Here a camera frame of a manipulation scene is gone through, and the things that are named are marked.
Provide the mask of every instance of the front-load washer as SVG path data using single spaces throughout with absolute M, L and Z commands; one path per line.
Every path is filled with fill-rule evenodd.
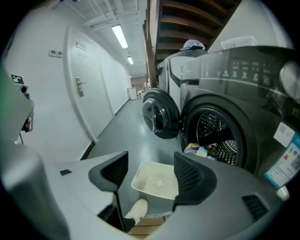
M 164 139 L 179 133 L 182 150 L 199 143 L 218 161 L 279 188 L 300 168 L 299 69 L 295 51 L 279 47 L 200 56 L 182 68 L 182 110 L 165 91 L 151 89 L 143 125 Z
M 180 109 L 181 67 L 207 54 L 203 49 L 184 50 L 167 57 L 158 65 L 158 87 L 168 93 Z

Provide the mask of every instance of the hallway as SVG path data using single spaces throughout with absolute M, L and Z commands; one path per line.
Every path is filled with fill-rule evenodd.
M 163 216 L 164 213 L 170 214 L 173 201 L 139 192 L 131 187 L 131 181 L 142 161 L 172 165 L 174 152 L 180 151 L 180 146 L 176 138 L 160 139 L 144 129 L 139 119 L 142 100 L 142 98 L 129 100 L 125 104 L 101 134 L 89 158 L 117 151 L 128 151 L 128 173 L 119 189 L 122 214 L 126 215 L 139 198 L 146 198 L 148 201 L 147 217 L 151 218 Z

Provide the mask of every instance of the white basket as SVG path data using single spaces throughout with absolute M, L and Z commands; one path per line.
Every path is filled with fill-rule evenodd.
M 131 187 L 156 197 L 174 200 L 178 195 L 178 182 L 174 174 L 174 166 L 142 162 L 131 182 Z

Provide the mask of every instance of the washer door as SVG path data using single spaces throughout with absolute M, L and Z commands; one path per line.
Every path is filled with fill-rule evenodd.
M 158 88 L 147 91 L 141 112 L 147 131 L 163 139 L 174 138 L 178 134 L 179 117 L 178 107 L 169 94 Z

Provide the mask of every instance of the fluorescent light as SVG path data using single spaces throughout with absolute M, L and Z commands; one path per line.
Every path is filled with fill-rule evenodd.
M 127 57 L 127 59 L 128 59 L 128 62 L 132 65 L 133 64 L 132 58 L 131 57 Z
M 122 48 L 128 48 L 121 25 L 118 24 L 118 25 L 112 26 L 112 30 L 113 30 L 114 34 L 116 35 L 118 41 L 120 42 Z

